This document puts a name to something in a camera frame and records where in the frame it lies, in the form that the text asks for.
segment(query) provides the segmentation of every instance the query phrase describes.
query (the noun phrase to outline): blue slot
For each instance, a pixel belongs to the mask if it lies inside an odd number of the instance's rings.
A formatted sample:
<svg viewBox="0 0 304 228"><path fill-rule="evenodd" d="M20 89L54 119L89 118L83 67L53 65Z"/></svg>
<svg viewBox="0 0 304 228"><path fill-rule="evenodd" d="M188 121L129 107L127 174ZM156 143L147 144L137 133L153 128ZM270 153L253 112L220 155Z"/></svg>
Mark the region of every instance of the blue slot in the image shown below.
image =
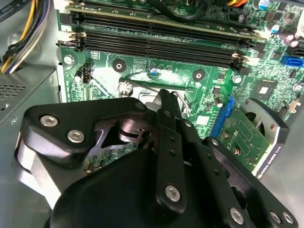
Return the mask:
<svg viewBox="0 0 304 228"><path fill-rule="evenodd" d="M213 125L210 136L218 137L220 130L222 129L224 122L228 116L232 113L232 108L234 106L234 99L230 96L226 104L220 109L217 119Z"/></svg>
<svg viewBox="0 0 304 228"><path fill-rule="evenodd" d="M290 56L283 56L281 59L281 63L291 67L303 67L304 59L290 57Z"/></svg>

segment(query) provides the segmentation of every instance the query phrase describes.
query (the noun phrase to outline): wire bundle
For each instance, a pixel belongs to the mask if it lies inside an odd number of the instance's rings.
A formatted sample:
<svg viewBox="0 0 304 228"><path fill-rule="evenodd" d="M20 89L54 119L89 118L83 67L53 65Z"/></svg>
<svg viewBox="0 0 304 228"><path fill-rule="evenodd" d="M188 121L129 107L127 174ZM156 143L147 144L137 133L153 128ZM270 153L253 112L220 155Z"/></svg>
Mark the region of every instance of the wire bundle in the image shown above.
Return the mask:
<svg viewBox="0 0 304 228"><path fill-rule="evenodd" d="M249 0L230 0L227 3L227 6L233 6L233 7L240 7L241 5L244 5Z"/></svg>
<svg viewBox="0 0 304 228"><path fill-rule="evenodd" d="M3 56L1 73L11 74L20 66L42 37L50 12L51 0L32 0L27 23L18 43L9 46Z"/></svg>

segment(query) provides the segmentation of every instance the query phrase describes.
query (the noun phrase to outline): blue sata port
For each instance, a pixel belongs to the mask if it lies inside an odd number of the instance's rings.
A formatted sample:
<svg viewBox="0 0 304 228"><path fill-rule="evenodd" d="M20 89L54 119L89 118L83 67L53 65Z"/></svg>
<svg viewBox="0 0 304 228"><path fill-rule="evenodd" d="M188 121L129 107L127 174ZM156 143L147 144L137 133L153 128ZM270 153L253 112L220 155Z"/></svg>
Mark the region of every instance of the blue sata port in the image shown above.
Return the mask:
<svg viewBox="0 0 304 228"><path fill-rule="evenodd" d="M303 67L304 59L290 57L290 56L283 56L281 59L281 63L291 67Z"/></svg>

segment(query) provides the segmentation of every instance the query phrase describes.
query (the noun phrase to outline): white wire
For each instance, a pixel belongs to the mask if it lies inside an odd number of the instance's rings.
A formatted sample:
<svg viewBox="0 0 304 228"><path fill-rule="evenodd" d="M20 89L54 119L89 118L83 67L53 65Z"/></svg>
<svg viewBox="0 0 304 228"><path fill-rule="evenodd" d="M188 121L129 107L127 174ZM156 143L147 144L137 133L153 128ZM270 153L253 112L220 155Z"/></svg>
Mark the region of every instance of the white wire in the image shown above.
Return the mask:
<svg viewBox="0 0 304 228"><path fill-rule="evenodd" d="M50 5L51 2L50 0L48 1L48 8L46 12L46 16L41 22L41 24L37 27L36 31L32 35L32 37L29 39L29 41L26 43L26 45L23 47L23 49L14 57L13 62L8 66L10 68L13 65L13 68L10 70L10 74L13 73L18 66L24 61L24 59L29 55L29 53L33 50L33 48L36 46L36 44L39 42L41 39L46 26L47 26L47 20L48 20L48 15L50 12Z"/></svg>

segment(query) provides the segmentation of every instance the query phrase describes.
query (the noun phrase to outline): black wire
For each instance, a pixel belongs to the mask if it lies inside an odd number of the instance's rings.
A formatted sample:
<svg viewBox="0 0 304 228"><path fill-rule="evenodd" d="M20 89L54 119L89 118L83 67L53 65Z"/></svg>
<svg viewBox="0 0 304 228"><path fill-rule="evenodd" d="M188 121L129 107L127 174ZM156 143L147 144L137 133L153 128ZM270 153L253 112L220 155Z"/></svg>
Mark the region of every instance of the black wire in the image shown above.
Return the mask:
<svg viewBox="0 0 304 228"><path fill-rule="evenodd" d="M200 8L196 11L196 13L192 15L179 15L171 11L163 1L160 0L147 0L147 2L156 8L161 14L164 16L170 18L171 20L180 22L180 23L187 23L187 22L194 22L197 19L202 18L206 15L207 9L208 9L208 3L204 0L200 0Z"/></svg>
<svg viewBox="0 0 304 228"><path fill-rule="evenodd" d="M44 4L45 4L44 0L41 1L41 3L38 4L38 9L35 10L35 15L34 15L33 21L31 23L31 25L29 27L29 30L28 30L26 36L24 37L24 39L21 40L21 41L19 41L19 42L17 42L17 43L15 43L15 44L9 45L8 50L5 52L5 54L3 56L3 60L4 61L6 61L6 59L9 56L15 55L18 52L20 52L21 49L23 49L23 47L26 45L26 43L28 42L28 40L31 38L31 36L35 32L35 29L37 28L38 23L40 21L40 18L41 18L42 14L43 14Z"/></svg>
<svg viewBox="0 0 304 228"><path fill-rule="evenodd" d="M15 13L23 9L31 0L14 0L0 9L0 22L13 16Z"/></svg>

